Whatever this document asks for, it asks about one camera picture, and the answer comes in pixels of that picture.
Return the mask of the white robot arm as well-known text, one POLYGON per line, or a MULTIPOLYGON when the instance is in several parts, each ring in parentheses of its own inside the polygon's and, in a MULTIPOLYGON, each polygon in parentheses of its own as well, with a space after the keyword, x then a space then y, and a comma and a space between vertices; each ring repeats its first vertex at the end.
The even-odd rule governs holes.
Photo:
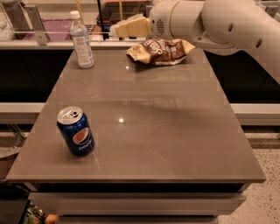
POLYGON ((185 39, 219 55, 243 50, 280 83, 280 20, 261 0, 157 0, 141 14, 113 24, 119 38, 185 39))

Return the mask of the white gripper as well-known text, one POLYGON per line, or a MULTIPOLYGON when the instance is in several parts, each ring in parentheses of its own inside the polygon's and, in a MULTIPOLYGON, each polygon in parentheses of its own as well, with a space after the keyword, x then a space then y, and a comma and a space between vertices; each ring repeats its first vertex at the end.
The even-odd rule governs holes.
POLYGON ((162 39, 173 39, 172 13, 178 4, 174 0, 157 1, 150 10, 149 19, 142 13, 127 17, 112 25, 110 34, 118 38, 147 37, 151 32, 162 39))

